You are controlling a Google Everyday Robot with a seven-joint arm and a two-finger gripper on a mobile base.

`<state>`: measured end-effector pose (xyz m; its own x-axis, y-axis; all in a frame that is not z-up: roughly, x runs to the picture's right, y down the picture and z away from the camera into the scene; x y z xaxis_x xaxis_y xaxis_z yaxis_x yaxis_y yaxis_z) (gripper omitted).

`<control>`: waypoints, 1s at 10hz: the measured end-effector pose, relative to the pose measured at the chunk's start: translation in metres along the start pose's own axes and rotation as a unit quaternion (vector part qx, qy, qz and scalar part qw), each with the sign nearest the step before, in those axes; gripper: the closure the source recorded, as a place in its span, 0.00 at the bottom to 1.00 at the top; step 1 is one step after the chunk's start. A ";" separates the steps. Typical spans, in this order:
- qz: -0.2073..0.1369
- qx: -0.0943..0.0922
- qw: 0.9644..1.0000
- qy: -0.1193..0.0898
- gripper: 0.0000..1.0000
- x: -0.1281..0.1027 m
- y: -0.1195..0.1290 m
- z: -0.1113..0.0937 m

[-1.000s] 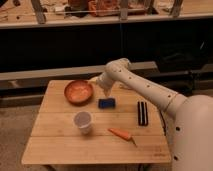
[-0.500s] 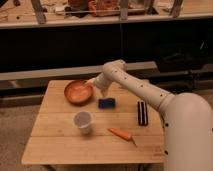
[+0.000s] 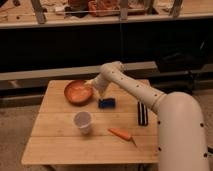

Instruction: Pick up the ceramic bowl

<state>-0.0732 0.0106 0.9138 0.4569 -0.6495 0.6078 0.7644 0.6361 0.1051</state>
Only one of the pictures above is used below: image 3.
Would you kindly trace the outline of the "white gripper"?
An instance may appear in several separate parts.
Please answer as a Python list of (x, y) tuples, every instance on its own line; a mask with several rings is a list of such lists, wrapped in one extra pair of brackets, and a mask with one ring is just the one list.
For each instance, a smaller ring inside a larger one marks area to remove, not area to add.
[(106, 82), (103, 79), (94, 78), (87, 80), (86, 85), (90, 85), (94, 89), (96, 89), (100, 98), (103, 98), (105, 96)]

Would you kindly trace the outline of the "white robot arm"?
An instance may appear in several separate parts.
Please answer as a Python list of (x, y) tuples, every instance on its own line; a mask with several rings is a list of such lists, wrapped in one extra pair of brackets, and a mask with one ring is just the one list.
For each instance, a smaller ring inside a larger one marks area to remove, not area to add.
[(120, 61), (103, 64), (88, 83), (100, 94), (115, 83), (157, 115), (159, 171), (210, 171), (203, 112), (194, 97), (133, 79)]

